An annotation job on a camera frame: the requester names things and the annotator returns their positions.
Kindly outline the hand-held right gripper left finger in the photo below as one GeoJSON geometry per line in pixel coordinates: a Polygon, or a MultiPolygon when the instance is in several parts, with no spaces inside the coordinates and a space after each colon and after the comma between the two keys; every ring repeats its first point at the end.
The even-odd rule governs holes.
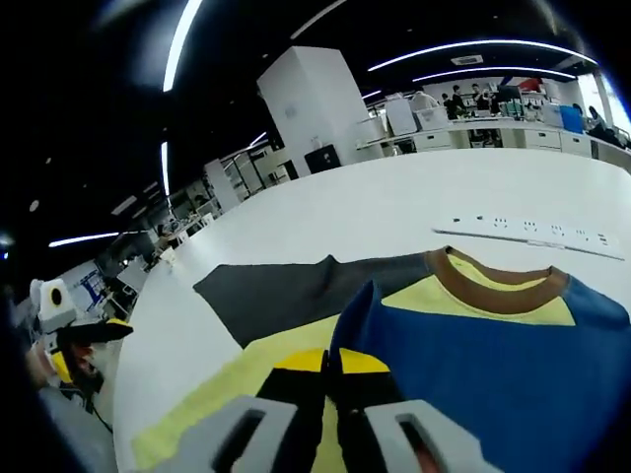
{"type": "Polygon", "coordinates": [[[309,472],[322,435],[328,352],[296,352],[255,395],[240,395],[187,429],[164,472],[309,472]]]}

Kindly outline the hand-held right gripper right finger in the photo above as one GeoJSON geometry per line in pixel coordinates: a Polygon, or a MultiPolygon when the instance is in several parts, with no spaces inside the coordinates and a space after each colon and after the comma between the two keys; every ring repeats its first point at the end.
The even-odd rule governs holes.
{"type": "Polygon", "coordinates": [[[331,354],[328,393],[349,472],[496,472],[479,439],[424,400],[405,400],[388,366],[364,353],[331,354]]]}

